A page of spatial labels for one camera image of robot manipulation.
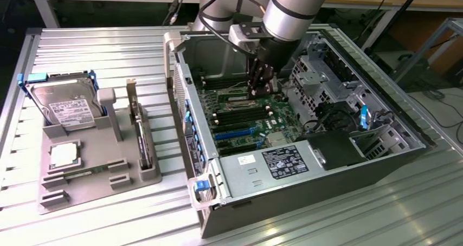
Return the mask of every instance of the blue drive latch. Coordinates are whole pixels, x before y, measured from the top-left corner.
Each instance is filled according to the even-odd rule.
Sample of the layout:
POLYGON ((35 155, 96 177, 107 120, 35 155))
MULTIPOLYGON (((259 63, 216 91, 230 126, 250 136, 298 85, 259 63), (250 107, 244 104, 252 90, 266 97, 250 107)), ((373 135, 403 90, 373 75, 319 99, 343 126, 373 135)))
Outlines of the blue drive latch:
POLYGON ((364 129, 368 128, 367 114, 368 114, 368 107, 364 105, 364 106, 362 106, 362 110, 360 110, 360 125, 362 125, 362 128, 364 128, 364 129))

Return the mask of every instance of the hard drive label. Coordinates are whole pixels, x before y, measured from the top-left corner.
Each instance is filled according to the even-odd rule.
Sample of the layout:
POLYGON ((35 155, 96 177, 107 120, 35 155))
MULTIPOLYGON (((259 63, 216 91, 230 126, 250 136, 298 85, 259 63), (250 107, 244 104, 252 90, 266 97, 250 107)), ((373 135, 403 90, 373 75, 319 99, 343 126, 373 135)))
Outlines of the hard drive label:
POLYGON ((86 99, 51 103, 50 107, 64 127, 94 122, 92 111, 86 99))
POLYGON ((296 146, 288 146, 262 152, 267 167, 275 179, 286 178, 307 172, 310 169, 304 163, 296 146))

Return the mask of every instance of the robotic arm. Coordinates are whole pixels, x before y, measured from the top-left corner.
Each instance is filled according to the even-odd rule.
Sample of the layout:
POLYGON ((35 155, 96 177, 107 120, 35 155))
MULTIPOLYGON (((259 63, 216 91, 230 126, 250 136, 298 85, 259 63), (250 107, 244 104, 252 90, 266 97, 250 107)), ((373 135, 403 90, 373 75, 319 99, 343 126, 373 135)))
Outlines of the robotic arm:
POLYGON ((323 2, 324 0, 202 0, 194 30, 230 30, 227 42, 248 57, 250 99, 271 93, 270 82, 287 64, 323 2), (235 12, 258 17, 263 15, 263 23, 232 25, 235 12))

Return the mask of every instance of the blue pcie slot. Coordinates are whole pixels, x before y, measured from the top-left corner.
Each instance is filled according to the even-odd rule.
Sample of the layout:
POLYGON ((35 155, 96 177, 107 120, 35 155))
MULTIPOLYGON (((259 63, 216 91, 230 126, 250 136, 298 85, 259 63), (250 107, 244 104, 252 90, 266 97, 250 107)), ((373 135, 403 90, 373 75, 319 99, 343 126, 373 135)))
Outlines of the blue pcie slot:
POLYGON ((248 136, 252 135, 255 131, 255 128, 250 128, 247 130, 243 131, 236 131, 236 132, 231 132, 231 133, 220 133, 216 134, 215 139, 216 140, 223 140, 223 139, 231 139, 231 138, 236 138, 236 137, 242 137, 242 136, 248 136))

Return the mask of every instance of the aluminum profile table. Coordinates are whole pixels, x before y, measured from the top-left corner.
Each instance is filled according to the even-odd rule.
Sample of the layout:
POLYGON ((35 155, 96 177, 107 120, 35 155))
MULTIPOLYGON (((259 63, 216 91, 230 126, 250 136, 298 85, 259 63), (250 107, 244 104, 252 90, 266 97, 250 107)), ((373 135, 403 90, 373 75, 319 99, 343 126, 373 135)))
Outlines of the aluminum profile table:
POLYGON ((163 181, 38 214, 42 114, 12 81, 0 117, 2 245, 430 245, 463 241, 463 158, 403 91, 340 30, 326 29, 385 87, 438 148, 379 183, 208 239, 200 238, 166 93, 163 33, 184 27, 47 29, 27 36, 18 73, 94 69, 127 106, 126 79, 148 110, 163 181))

